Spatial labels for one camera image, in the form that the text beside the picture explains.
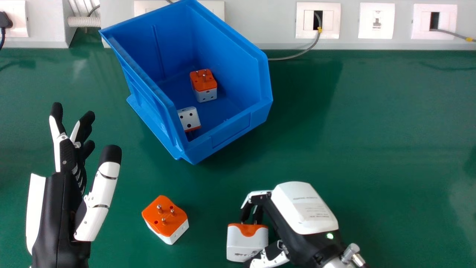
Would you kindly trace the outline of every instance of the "robotic arm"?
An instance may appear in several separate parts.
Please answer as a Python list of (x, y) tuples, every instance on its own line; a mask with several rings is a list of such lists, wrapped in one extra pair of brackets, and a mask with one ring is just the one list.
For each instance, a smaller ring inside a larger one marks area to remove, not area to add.
[(336, 217), (310, 184), (287, 182), (272, 191), (249, 193), (241, 206), (241, 222), (254, 206), (255, 213), (270, 217), (280, 239), (245, 261), (245, 268), (272, 268), (289, 261), (304, 268), (369, 267), (356, 244), (345, 247)]
[(94, 143), (86, 140), (95, 115), (89, 111), (81, 117), (71, 137), (66, 135), (62, 116), (61, 104), (54, 103), (49, 122), (56, 172), (30, 178), (26, 241), (33, 268), (88, 267), (91, 241), (106, 218), (120, 170), (121, 148), (106, 146), (94, 183), (83, 198), (84, 164), (94, 150)]

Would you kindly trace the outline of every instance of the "metal screw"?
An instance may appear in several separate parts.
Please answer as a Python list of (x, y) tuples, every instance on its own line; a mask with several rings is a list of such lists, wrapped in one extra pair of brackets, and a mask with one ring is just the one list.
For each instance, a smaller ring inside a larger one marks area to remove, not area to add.
[(352, 256), (359, 252), (360, 252), (359, 246), (357, 246), (357, 244), (351, 243), (344, 251), (344, 254), (342, 254), (342, 258), (341, 258), (342, 262), (345, 265), (349, 264), (350, 261), (352, 260)]

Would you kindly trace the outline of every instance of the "orange and white plug adapter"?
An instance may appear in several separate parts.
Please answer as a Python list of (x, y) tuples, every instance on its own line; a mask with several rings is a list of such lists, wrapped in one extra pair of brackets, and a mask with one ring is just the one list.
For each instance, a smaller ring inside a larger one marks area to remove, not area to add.
[(188, 229), (187, 214), (166, 196), (158, 196), (142, 211), (142, 217), (149, 229), (169, 245)]
[(228, 225), (227, 260), (245, 262), (268, 246), (268, 227), (261, 224)]

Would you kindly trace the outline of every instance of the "gray wall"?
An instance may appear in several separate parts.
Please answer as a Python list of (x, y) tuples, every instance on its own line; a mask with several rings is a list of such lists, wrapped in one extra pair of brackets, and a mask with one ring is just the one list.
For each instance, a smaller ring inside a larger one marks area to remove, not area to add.
[[(457, 4), (457, 31), (463, 35), (476, 37), (476, 0), (320, 1), (340, 2), (342, 22), (340, 39), (320, 40), (316, 49), (476, 49), (476, 43), (468, 43), (464, 40), (410, 39), (414, 3)], [(357, 38), (360, 2), (394, 2), (396, 4), (393, 39)], [(133, 14), (134, 0), (101, 0), (103, 28), (130, 19)], [(295, 20), (295, 0), (225, 0), (226, 23), (261, 49), (302, 49), (312, 43), (311, 39), (295, 39)]]

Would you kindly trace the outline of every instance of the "wall outlet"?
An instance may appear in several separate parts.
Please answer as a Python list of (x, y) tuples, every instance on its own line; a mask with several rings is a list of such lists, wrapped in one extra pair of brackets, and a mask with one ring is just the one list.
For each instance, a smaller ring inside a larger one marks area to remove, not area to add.
[(5, 37), (28, 37), (28, 17), (25, 1), (0, 1), (0, 11), (5, 11), (13, 22), (13, 27), (6, 29)]
[(430, 31), (432, 12), (439, 13), (438, 29), (456, 32), (457, 5), (415, 4), (412, 39), (453, 40), (455, 37), (450, 34)]
[(340, 3), (298, 2), (296, 5), (296, 38), (316, 38), (314, 12), (322, 12), (321, 39), (339, 39)]
[(395, 4), (360, 3), (359, 38), (392, 39), (394, 25)]
[[(198, 1), (213, 14), (219, 17), (222, 21), (225, 21), (225, 2), (224, 1)], [(163, 8), (169, 5), (165, 0), (161, 1), (134, 1), (134, 17), (140, 16), (147, 12)]]

